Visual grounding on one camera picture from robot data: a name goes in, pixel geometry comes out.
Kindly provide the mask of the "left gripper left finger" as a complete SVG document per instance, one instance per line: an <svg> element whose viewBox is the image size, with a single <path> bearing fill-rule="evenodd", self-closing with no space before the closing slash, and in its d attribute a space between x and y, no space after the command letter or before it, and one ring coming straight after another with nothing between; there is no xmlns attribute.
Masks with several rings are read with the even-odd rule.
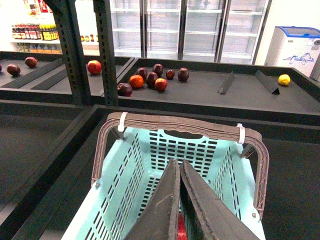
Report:
<svg viewBox="0 0 320 240"><path fill-rule="evenodd" d="M146 208L125 240L176 240L180 209L180 167L170 159Z"/></svg>

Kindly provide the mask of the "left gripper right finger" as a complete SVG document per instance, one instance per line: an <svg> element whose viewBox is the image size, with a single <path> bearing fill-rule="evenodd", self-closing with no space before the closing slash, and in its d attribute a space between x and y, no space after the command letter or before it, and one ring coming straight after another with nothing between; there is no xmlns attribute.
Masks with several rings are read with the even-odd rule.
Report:
<svg viewBox="0 0 320 240"><path fill-rule="evenodd" d="M188 240L257 240L184 159L180 167L180 207Z"/></svg>

